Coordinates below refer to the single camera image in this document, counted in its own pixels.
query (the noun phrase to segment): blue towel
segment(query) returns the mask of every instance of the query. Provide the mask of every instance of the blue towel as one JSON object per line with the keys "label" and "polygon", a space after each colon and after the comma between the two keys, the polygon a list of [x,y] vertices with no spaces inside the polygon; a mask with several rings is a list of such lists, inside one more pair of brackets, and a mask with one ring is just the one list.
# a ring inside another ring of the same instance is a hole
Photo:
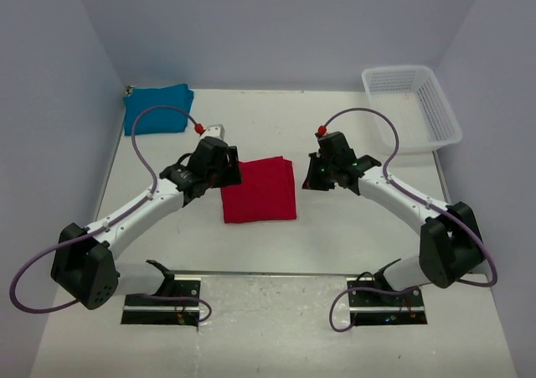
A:
{"label": "blue towel", "polygon": [[[132,125],[143,110],[152,106],[175,106],[190,113],[193,92],[182,83],[161,89],[134,89],[123,99],[126,107],[125,135],[130,136]],[[184,132],[188,118],[178,111],[158,109],[147,113],[137,123],[136,135],[144,133]]]}

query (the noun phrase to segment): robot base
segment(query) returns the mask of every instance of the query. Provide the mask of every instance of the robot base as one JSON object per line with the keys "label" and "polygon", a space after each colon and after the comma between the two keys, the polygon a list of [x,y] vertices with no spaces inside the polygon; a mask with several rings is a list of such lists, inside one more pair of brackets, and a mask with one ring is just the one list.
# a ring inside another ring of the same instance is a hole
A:
{"label": "robot base", "polygon": [[[201,279],[187,277],[166,283],[166,292],[162,295],[169,297],[199,298]],[[199,326],[199,305],[191,301],[150,300],[135,294],[125,298],[121,324],[125,325],[180,325]]]}
{"label": "robot base", "polygon": [[[356,281],[347,279],[348,288],[374,287],[371,277]],[[415,290],[407,295],[382,296],[370,292],[348,294],[350,320],[354,326],[422,325],[427,324],[422,292]]]}

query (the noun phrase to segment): white table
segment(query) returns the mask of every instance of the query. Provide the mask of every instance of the white table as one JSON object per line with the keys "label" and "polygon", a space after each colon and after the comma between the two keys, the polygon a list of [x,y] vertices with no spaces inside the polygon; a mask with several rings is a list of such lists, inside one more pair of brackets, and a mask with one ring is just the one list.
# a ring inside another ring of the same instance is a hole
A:
{"label": "white table", "polygon": [[[366,106],[363,94],[195,94],[192,114],[205,126],[223,123],[240,160],[283,155],[293,162],[298,220],[225,225],[214,189],[155,225],[122,261],[152,258],[183,270],[355,274],[417,251],[415,233],[380,206],[342,189],[301,190],[307,154],[317,149],[313,133],[335,111]],[[358,156],[385,160],[370,115],[348,114],[331,130],[342,130]],[[139,146],[160,171],[197,140],[189,128],[184,134],[141,136]],[[442,198],[431,154],[400,157],[391,171]],[[130,140],[123,137],[100,217],[148,184]],[[201,293],[212,303],[214,316],[199,333],[185,327],[120,326],[122,298],[93,312],[75,307],[50,316],[33,377],[515,376],[488,289],[425,287],[428,325],[335,334],[327,325],[327,308],[342,288],[341,277],[208,277]],[[55,302],[67,298],[59,290]],[[339,324],[348,321],[347,306],[345,300],[338,307]]]}

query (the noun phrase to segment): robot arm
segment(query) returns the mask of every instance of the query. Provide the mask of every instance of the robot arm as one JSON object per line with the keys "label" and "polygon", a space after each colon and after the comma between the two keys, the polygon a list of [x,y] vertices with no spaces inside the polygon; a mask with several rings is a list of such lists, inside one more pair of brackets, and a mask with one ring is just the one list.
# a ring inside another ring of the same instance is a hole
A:
{"label": "robot arm", "polygon": [[[140,193],[114,213],[81,228],[67,226],[59,242],[104,230],[76,246],[57,250],[52,278],[88,309],[104,304],[113,295],[159,293],[169,279],[168,270],[155,261],[144,264],[117,262],[122,252],[158,221],[180,211],[209,188],[240,184],[236,147],[224,142],[223,126],[207,128],[188,165],[180,161],[166,167],[156,186]],[[141,199],[142,205],[135,207]]]}
{"label": "robot arm", "polygon": [[[309,154],[311,161],[304,189],[328,191],[338,184],[382,205],[420,236],[418,254],[397,259],[374,274],[378,288],[399,291],[428,283],[446,288],[484,261],[478,246],[463,230],[444,215],[398,191],[389,183],[392,176],[388,179],[383,176],[381,163],[369,155],[357,158],[342,133],[319,137],[318,144],[319,151]],[[480,237],[469,206],[462,202],[448,205],[399,179],[396,181],[412,194],[426,198],[428,204],[453,214]]]}

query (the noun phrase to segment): white basket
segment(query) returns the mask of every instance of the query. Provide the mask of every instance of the white basket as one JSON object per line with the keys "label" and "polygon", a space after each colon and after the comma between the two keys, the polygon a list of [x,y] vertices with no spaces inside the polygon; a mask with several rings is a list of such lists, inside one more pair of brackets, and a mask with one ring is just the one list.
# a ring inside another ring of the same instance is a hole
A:
{"label": "white basket", "polygon": [[[434,72],[426,66],[390,66],[361,74],[374,110],[386,115],[400,136],[400,153],[431,152],[461,141],[461,129]],[[391,152],[394,136],[376,118],[384,148]]]}

